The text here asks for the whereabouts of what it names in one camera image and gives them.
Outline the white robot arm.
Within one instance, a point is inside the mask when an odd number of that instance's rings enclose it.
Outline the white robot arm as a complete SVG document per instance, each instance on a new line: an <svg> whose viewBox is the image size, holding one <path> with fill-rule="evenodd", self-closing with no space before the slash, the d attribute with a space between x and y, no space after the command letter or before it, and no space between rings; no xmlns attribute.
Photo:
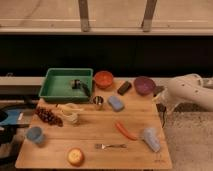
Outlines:
<svg viewBox="0 0 213 171"><path fill-rule="evenodd" d="M213 89L204 86L203 78L198 74L187 74L171 78L165 89L153 99L156 104L163 104L168 113L183 102L192 102L213 111Z"/></svg>

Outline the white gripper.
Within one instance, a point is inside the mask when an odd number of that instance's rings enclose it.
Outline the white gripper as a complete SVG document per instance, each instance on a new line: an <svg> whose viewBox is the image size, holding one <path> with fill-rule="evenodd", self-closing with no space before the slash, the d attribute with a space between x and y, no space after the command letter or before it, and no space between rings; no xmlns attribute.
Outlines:
<svg viewBox="0 0 213 171"><path fill-rule="evenodd" d="M156 104L163 104L164 106L169 104L170 95L167 88L164 88L161 92L159 92L154 98L153 101Z"/></svg>

